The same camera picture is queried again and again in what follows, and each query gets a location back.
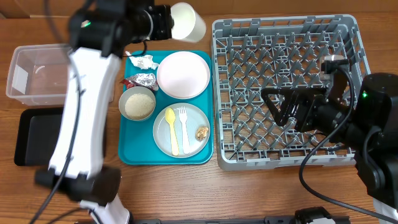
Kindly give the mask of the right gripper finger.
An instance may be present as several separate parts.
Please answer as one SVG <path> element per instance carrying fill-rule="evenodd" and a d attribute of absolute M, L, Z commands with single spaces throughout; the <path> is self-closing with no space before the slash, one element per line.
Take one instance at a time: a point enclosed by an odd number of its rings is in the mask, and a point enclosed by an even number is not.
<path fill-rule="evenodd" d="M 297 88 L 276 88 L 276 92 L 278 93 L 326 93 L 326 88 L 306 88 L 306 87 L 297 87 Z"/>
<path fill-rule="evenodd" d="M 285 100 L 280 105 L 280 109 L 278 110 L 275 104 L 270 99 L 269 95 L 282 95 L 285 97 Z M 264 88 L 261 90 L 261 97 L 266 103 L 271 115 L 274 118 L 275 123 L 278 126 L 284 126 L 287 123 L 288 118 L 291 113 L 291 93 L 278 93 L 275 91 L 275 88 Z"/>

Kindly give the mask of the white plastic cup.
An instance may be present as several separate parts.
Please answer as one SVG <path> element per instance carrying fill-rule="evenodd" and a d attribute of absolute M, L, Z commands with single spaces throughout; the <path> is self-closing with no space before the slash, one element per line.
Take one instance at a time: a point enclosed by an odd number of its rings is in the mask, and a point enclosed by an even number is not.
<path fill-rule="evenodd" d="M 199 42 L 206 34 L 206 24 L 194 8 L 185 2 L 174 4 L 171 8 L 174 21 L 172 38 L 184 42 Z"/>

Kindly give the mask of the white plastic fork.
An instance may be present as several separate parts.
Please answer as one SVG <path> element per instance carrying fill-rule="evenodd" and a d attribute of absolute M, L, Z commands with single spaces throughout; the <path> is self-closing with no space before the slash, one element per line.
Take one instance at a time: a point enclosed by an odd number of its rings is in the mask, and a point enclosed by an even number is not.
<path fill-rule="evenodd" d="M 183 137 L 183 153 L 190 153 L 190 143 L 187 132 L 187 111 L 184 106 L 179 109 L 179 119 L 182 124 L 182 137 Z"/>

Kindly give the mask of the yellow plastic spoon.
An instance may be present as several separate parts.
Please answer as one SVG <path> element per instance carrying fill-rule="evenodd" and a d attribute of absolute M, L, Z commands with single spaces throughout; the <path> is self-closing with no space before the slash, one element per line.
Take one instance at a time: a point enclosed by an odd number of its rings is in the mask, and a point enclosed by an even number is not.
<path fill-rule="evenodd" d="M 165 110 L 165 120 L 169 124 L 170 127 L 170 143 L 171 143 L 171 150 L 172 150 L 172 155 L 173 156 L 178 156 L 179 155 L 179 147 L 178 147 L 178 141 L 177 141 L 177 136 L 175 133 L 175 113 L 172 108 L 167 108 Z"/>

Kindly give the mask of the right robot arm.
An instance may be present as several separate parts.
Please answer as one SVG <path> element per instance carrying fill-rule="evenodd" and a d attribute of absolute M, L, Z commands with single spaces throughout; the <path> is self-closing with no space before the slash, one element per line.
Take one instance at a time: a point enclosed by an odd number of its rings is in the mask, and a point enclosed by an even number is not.
<path fill-rule="evenodd" d="M 301 133 L 321 131 L 325 138 L 300 165 L 301 184 L 329 203 L 397 223 L 397 76 L 373 73 L 365 77 L 359 95 L 346 72 L 332 74 L 330 88 L 264 88 L 261 97 L 277 125 L 295 118 Z M 310 157 L 326 142 L 342 143 L 356 151 L 358 176 L 374 199 L 375 211 L 322 195 L 303 179 Z"/>

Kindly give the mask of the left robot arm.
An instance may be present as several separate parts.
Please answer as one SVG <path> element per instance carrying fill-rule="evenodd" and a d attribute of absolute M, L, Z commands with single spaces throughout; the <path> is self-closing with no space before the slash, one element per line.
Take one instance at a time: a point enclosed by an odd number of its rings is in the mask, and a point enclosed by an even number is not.
<path fill-rule="evenodd" d="M 107 167 L 109 99 L 129 44 L 171 38 L 171 8 L 153 1 L 87 1 L 68 21 L 68 88 L 55 150 L 35 183 L 62 192 L 96 223 L 132 223 L 118 195 L 121 171 Z"/>

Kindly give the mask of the crumpled white tissue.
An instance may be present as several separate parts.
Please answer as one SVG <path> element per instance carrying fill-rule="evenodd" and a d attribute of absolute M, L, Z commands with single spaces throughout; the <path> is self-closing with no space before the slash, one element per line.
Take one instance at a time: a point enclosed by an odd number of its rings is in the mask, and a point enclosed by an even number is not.
<path fill-rule="evenodd" d="M 144 56 L 133 56 L 130 52 L 125 51 L 126 57 L 128 57 L 131 63 L 142 70 L 155 70 L 159 64 L 154 62 L 152 55 L 144 55 Z"/>

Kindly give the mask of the white pink-rimmed plate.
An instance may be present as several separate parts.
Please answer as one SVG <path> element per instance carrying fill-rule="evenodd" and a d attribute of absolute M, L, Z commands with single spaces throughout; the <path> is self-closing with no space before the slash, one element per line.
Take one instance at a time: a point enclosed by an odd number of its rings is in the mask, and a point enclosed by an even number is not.
<path fill-rule="evenodd" d="M 210 68 L 196 53 L 180 51 L 161 61 L 157 68 L 160 89 L 172 98 L 186 100 L 200 95 L 210 82 Z"/>

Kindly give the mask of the crumpled foil wrapper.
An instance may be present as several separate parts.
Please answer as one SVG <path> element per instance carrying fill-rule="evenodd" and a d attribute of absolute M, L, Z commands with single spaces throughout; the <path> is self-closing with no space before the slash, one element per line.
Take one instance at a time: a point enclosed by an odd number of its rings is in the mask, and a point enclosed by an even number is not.
<path fill-rule="evenodd" d="M 151 91 L 159 90 L 156 76 L 153 73 L 137 73 L 121 80 L 121 83 L 125 85 L 127 89 L 135 86 L 142 86 L 150 89 Z"/>

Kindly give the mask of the brown food scrap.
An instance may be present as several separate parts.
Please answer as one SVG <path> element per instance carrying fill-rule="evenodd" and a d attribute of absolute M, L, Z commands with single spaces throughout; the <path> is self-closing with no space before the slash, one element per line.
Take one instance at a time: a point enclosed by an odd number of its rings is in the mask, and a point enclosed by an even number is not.
<path fill-rule="evenodd" d="M 207 126 L 200 126 L 196 133 L 195 133 L 195 138 L 197 141 L 202 141 L 207 137 L 207 134 L 209 132 L 209 128 Z"/>

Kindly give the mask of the grey bowl with rice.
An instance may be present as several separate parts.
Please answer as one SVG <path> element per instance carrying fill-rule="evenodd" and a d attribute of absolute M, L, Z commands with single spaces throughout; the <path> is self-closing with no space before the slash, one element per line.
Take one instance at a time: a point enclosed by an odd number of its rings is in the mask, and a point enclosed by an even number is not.
<path fill-rule="evenodd" d="M 127 119 L 143 121 L 155 110 L 154 93 L 146 87 L 135 86 L 127 89 L 119 99 L 119 111 Z"/>

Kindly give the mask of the grey plate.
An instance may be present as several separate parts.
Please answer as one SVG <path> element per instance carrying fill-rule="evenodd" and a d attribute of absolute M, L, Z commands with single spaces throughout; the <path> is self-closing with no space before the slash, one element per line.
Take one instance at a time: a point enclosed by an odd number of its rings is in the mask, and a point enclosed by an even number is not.
<path fill-rule="evenodd" d="M 190 153 L 183 153 L 183 137 L 182 137 L 182 124 L 179 119 L 179 109 L 184 106 L 187 111 L 187 132 L 190 143 Z M 175 133 L 177 136 L 178 147 L 179 147 L 179 155 L 173 156 L 171 150 L 170 143 L 170 127 L 169 124 L 165 120 L 165 110 L 167 108 L 172 108 L 175 113 Z M 200 126 L 207 126 L 209 128 L 209 132 L 207 137 L 202 141 L 197 141 L 195 138 L 195 133 Z M 156 143 L 156 146 L 166 155 L 176 158 L 183 159 L 195 156 L 199 154 L 202 150 L 204 150 L 207 142 L 210 139 L 210 122 L 198 107 L 191 105 L 189 103 L 175 103 L 166 108 L 164 108 L 156 117 L 153 126 L 153 137 Z"/>

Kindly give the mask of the teal serving tray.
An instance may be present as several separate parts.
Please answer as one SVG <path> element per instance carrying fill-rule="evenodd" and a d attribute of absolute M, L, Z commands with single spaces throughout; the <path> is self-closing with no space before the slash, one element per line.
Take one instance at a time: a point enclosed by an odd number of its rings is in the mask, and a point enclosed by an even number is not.
<path fill-rule="evenodd" d="M 209 83 L 200 95 L 179 100 L 166 95 L 162 90 L 155 94 L 156 106 L 153 114 L 143 121 L 132 121 L 121 116 L 119 129 L 119 158 L 128 165 L 194 165 L 208 162 L 214 148 L 213 118 L 213 87 Z M 153 126 L 157 115 L 166 107 L 175 103 L 189 103 L 202 110 L 210 122 L 210 139 L 204 150 L 199 154 L 176 159 L 164 154 L 157 146 L 153 137 Z"/>

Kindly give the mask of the clear plastic bin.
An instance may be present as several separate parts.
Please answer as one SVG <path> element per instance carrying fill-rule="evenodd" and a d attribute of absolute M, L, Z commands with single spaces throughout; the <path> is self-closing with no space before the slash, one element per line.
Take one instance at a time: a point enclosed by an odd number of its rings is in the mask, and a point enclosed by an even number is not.
<path fill-rule="evenodd" d="M 82 107 L 103 106 L 113 100 L 113 88 L 121 59 L 103 57 L 100 50 L 65 44 L 25 45 L 13 53 L 6 95 L 27 106 L 63 105 L 76 87 L 73 72 L 80 76 Z"/>

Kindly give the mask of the black tray bin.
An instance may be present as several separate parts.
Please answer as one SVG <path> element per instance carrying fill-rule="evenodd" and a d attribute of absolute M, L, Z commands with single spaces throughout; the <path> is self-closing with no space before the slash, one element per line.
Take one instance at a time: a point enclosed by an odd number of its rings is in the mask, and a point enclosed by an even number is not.
<path fill-rule="evenodd" d="M 62 122 L 63 108 L 33 108 L 22 112 L 14 163 L 17 166 L 48 165 Z"/>

